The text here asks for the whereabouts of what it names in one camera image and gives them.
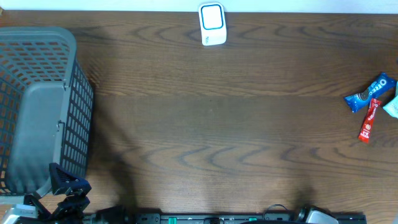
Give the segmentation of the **red Nescafe coffee stick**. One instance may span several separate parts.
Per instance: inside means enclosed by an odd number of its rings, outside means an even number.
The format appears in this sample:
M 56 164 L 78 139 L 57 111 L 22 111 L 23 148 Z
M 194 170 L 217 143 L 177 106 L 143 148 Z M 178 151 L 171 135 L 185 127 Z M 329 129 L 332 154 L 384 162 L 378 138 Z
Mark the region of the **red Nescafe coffee stick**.
M 375 114 L 377 109 L 380 107 L 381 101 L 373 98 L 370 102 L 368 112 L 363 121 L 363 125 L 359 132 L 358 139 L 362 142 L 368 143 L 371 135 L 371 130 L 373 128 Z

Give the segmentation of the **mint green wipes pack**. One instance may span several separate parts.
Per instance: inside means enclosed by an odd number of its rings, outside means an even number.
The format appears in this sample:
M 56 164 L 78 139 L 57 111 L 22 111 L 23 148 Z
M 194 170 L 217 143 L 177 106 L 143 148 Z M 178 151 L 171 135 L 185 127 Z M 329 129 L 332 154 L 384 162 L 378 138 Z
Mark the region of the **mint green wipes pack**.
M 398 83 L 396 84 L 396 92 L 394 98 L 382 108 L 387 114 L 389 114 L 393 118 L 398 118 Z

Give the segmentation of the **blue Oreo cookie pack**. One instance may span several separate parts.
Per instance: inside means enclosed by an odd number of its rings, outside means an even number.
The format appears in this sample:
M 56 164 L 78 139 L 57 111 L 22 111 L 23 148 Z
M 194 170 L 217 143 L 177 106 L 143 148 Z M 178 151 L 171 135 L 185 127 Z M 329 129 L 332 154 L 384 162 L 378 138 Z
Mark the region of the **blue Oreo cookie pack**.
M 397 80 L 382 72 L 363 92 L 346 96 L 344 101 L 353 113 L 357 113 L 360 109 L 368 106 L 373 98 L 377 99 L 386 91 L 394 88 L 396 84 Z

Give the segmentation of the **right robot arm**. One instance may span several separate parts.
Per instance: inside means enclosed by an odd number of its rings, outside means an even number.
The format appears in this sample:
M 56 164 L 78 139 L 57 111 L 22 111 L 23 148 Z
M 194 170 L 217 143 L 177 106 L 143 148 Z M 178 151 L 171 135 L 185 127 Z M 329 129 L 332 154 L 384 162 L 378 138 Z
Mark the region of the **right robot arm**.
M 301 208 L 295 221 L 300 223 L 339 224 L 330 212 L 312 205 Z

